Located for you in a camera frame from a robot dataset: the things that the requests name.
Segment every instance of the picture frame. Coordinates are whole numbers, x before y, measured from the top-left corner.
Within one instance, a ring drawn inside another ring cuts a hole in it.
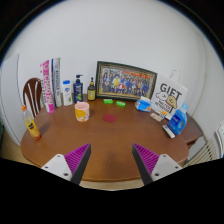
[[[144,96],[151,99],[157,73],[146,69],[112,63],[97,62],[96,97],[137,101]]]

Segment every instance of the white bottle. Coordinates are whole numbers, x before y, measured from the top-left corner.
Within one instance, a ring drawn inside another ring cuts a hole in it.
[[[72,86],[70,80],[63,81],[62,84],[64,106],[73,104],[72,102]]]

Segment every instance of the white bag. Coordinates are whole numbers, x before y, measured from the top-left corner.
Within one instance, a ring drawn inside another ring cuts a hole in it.
[[[188,89],[180,84],[181,73],[178,82],[173,81],[173,70],[169,78],[158,76],[156,86],[151,99],[152,109],[158,113],[162,110],[167,112],[166,118],[171,119],[177,109],[184,103]]]

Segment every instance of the group photo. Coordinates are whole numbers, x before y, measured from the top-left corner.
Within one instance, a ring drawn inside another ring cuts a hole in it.
[[[153,77],[127,70],[103,68],[100,93],[144,96],[149,98]]]

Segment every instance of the cup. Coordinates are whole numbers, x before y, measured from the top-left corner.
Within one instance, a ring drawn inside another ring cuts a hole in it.
[[[75,116],[78,121],[89,120],[89,104],[86,102],[77,102],[75,104]]]

